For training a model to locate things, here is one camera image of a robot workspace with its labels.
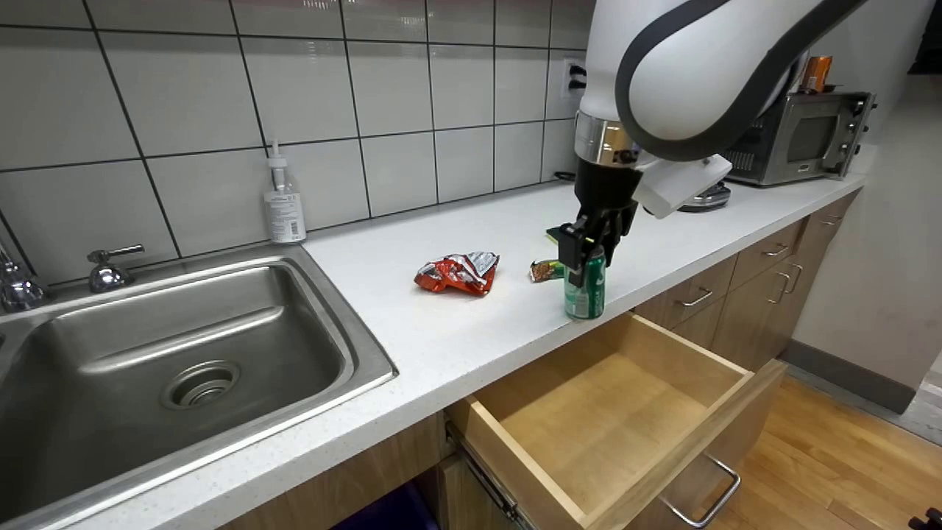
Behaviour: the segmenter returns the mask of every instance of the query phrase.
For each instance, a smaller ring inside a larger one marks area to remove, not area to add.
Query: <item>red snack bag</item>
[[[496,253],[448,253],[437,262],[426,262],[415,283],[423,292],[464,292],[464,294],[488,294],[496,275]]]

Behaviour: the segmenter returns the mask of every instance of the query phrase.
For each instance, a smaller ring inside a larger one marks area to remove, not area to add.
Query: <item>microwave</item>
[[[870,109],[867,91],[788,93],[720,150],[732,162],[727,178],[766,188],[841,175],[858,153]]]

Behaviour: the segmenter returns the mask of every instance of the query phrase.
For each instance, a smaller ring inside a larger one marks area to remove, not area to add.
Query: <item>gray wall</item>
[[[867,0],[819,50],[841,88],[881,96],[854,162],[864,188],[814,280],[794,339],[919,389],[942,349],[942,80],[908,75],[932,0]]]
[[[47,283],[140,240],[264,240],[264,144],[309,230],[570,169],[585,0],[0,0],[0,240]]]

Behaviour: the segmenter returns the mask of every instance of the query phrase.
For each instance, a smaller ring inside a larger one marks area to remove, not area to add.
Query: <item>sink basin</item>
[[[0,520],[83,518],[395,365],[302,253],[0,318]]]

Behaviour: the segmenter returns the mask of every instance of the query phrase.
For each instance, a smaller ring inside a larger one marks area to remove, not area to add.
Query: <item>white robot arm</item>
[[[729,174],[729,147],[783,93],[800,53],[864,0],[598,0],[579,106],[577,224],[558,258],[611,249],[642,203],[657,216]]]

